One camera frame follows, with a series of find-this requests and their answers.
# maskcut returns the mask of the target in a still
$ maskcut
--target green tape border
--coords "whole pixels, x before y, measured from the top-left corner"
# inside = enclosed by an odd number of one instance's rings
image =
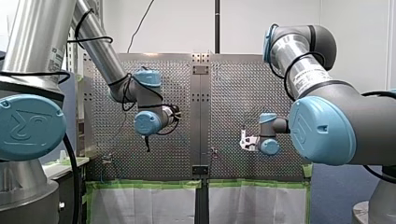
[[[146,180],[114,180],[107,182],[90,181],[87,186],[87,223],[91,223],[92,197],[96,189],[199,189],[201,181],[146,181]],[[305,223],[310,222],[311,183],[304,182],[279,182],[253,179],[210,179],[210,188],[235,188],[254,186],[274,189],[306,189],[305,194]]]
[[[309,181],[305,182],[279,182],[271,180],[252,180],[252,179],[211,179],[209,180],[210,188],[230,188],[242,186],[255,186],[275,189],[307,189]]]
[[[87,182],[87,189],[199,189],[201,181],[114,180]]]

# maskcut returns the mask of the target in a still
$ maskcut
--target green tape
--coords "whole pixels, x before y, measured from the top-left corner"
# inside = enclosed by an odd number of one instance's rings
[[[305,178],[311,178],[312,177],[312,163],[311,164],[303,164],[303,172],[304,172],[304,177]]]
[[[114,180],[106,182],[87,182],[91,189],[199,189],[201,181],[144,181]]]
[[[81,203],[86,203],[86,202],[87,202],[87,195],[82,195]]]
[[[276,188],[276,189],[306,189],[309,187],[309,185],[310,185],[309,182],[278,182],[278,181],[249,180],[249,179],[209,180],[210,188],[255,186],[255,187]]]
[[[311,218],[311,186],[310,185],[307,186],[305,195],[306,195],[305,224],[309,224]]]
[[[86,192],[86,198],[87,198],[87,223],[91,224],[91,206],[92,206],[92,195],[93,195],[93,189],[92,188],[87,188]]]

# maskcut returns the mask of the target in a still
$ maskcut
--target robotic arm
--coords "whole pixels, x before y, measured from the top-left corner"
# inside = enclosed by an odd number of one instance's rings
[[[72,26],[76,31],[76,39],[106,36],[85,0],[77,0]],[[105,79],[109,87],[109,96],[118,103],[137,103],[139,113],[134,119],[137,133],[147,137],[178,122],[179,108],[176,105],[163,104],[158,71],[144,68],[132,76],[122,68],[110,42],[85,41],[82,45]]]
[[[300,155],[316,163],[396,164],[396,115],[391,112],[396,111],[395,94],[363,96],[350,84],[333,79],[327,71],[335,62],[336,44],[328,30],[272,26],[264,45],[264,60],[281,71],[285,90],[295,102],[289,123],[280,125],[275,114],[262,115],[262,148],[264,142],[268,146],[269,139],[275,140],[274,133],[290,130]]]
[[[64,95],[58,84],[70,24],[106,81],[109,97],[123,105],[137,103],[137,133],[148,138],[179,121],[179,108],[163,103],[160,73],[125,72],[111,43],[100,39],[106,33],[86,0],[21,0],[0,76],[0,160],[37,159],[62,141]]]

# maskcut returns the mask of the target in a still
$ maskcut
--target logo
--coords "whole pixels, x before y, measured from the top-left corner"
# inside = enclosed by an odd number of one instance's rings
[[[51,115],[17,110],[9,122],[8,145],[44,146]]]

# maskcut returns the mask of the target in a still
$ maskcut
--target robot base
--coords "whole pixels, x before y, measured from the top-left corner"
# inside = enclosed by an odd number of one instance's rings
[[[4,224],[56,224],[59,209],[58,184],[50,181],[43,194],[0,206],[0,220]]]
[[[357,203],[352,224],[396,224],[396,185],[380,180],[369,202]]]

